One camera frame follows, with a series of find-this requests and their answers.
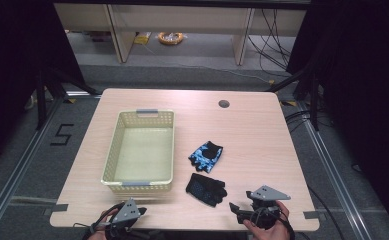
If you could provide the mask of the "person's left hand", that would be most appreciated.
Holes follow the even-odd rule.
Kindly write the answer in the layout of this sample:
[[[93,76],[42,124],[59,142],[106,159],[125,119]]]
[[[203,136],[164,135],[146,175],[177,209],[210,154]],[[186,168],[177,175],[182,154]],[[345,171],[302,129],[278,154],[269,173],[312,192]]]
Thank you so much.
[[[106,223],[107,219],[110,218],[115,212],[116,209],[103,211],[100,215],[100,219],[96,221],[97,226],[94,229],[94,232],[90,234],[87,240],[107,240],[105,234],[105,227],[101,226],[101,223]]]

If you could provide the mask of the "cream plastic basket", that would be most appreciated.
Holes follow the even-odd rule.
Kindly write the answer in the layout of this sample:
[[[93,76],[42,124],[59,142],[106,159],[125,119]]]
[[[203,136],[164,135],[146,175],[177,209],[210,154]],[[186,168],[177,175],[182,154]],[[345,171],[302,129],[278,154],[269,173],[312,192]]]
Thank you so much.
[[[169,191],[174,168],[174,121],[172,110],[119,112],[101,183],[116,194]]]

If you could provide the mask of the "black curtain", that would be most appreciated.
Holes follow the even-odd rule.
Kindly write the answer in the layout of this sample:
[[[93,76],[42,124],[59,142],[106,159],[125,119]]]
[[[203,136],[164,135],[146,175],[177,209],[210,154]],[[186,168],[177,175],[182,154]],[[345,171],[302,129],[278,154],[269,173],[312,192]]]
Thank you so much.
[[[389,214],[389,0],[310,0],[288,72],[319,44],[325,103]]]
[[[50,69],[84,81],[53,1],[0,0],[0,149]]]

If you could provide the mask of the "black fingerless glove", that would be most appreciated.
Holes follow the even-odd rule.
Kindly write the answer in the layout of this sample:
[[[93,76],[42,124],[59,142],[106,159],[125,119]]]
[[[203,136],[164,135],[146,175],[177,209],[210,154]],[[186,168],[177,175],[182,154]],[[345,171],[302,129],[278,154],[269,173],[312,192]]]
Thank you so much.
[[[185,191],[210,207],[220,204],[227,196],[223,181],[197,173],[191,175]]]

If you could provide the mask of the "blue camouflage fingerless glove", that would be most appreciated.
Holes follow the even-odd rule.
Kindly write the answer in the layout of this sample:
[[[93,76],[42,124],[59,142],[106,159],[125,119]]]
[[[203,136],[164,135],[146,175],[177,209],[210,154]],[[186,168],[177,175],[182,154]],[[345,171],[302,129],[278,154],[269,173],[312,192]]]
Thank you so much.
[[[198,172],[205,171],[210,173],[221,157],[222,152],[222,146],[207,141],[199,146],[188,159]]]

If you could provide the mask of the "aluminium floor rail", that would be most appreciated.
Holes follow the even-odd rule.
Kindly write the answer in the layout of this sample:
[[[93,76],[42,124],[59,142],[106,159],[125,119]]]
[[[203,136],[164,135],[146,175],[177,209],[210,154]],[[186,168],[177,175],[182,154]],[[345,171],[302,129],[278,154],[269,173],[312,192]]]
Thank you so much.
[[[356,239],[372,240],[363,216],[353,200],[352,195],[348,191],[348,188],[322,139],[320,131],[312,124],[312,120],[307,120],[305,126]]]
[[[10,203],[12,196],[16,192],[20,182],[29,169],[32,159],[41,146],[42,140],[44,139],[46,132],[49,130],[52,119],[59,109],[62,101],[63,98],[56,98],[52,101],[50,109],[47,112],[45,122],[35,131],[28,146],[19,158],[17,165],[14,167],[11,175],[8,177],[4,187],[2,188],[0,192],[0,220]]]

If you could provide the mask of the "person's right hand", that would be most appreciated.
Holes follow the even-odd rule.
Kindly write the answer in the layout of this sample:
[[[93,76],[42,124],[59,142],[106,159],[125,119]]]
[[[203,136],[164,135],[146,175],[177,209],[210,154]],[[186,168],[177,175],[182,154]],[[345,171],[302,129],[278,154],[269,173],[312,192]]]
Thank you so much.
[[[253,234],[252,240],[290,240],[291,238],[289,229],[280,220],[267,230],[255,226],[249,220],[244,220],[243,224]]]

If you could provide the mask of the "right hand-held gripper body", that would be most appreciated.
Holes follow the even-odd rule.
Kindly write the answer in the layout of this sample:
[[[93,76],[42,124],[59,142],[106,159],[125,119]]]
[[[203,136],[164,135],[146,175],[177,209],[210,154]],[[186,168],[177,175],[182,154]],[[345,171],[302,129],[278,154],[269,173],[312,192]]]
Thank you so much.
[[[267,185],[253,191],[253,214],[251,221],[259,228],[269,229],[274,226],[281,215],[281,209],[277,200],[290,200],[291,197]]]

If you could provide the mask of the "yellow packet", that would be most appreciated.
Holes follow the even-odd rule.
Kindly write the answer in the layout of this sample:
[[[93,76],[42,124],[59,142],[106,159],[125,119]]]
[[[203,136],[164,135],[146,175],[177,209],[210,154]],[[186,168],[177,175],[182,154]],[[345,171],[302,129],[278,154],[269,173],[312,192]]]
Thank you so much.
[[[151,33],[150,32],[140,32],[136,35],[134,38],[135,44],[141,44],[146,45],[150,39]]]

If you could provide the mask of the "black metal stand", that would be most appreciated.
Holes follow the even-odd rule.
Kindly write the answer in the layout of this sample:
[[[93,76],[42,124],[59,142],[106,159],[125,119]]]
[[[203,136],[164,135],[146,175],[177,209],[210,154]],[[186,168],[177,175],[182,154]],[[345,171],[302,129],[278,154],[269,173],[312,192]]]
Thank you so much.
[[[88,86],[82,77],[72,77],[64,71],[53,67],[42,68],[36,76],[36,99],[38,108],[37,129],[41,129],[47,121],[47,105],[44,88],[47,88],[50,91],[54,99],[64,98],[67,93],[62,86],[63,82],[70,83],[87,92],[89,95],[99,96],[102,94],[101,91]]]
[[[272,85],[268,89],[268,92],[276,93],[277,91],[294,82],[297,82],[297,86],[293,92],[293,97],[295,100],[305,100],[307,96],[310,97],[309,115],[311,117],[311,124],[314,129],[318,131],[319,127],[317,113],[319,80],[312,70],[310,70],[308,67],[305,67],[282,82]]]

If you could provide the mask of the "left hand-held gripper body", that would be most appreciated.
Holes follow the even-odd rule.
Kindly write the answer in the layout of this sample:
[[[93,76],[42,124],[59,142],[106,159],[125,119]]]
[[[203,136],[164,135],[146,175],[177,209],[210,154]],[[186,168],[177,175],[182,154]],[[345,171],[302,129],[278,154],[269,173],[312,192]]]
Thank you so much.
[[[123,203],[122,207],[109,220],[105,234],[107,240],[122,240],[129,232],[132,225],[138,220],[141,213],[133,198]]]

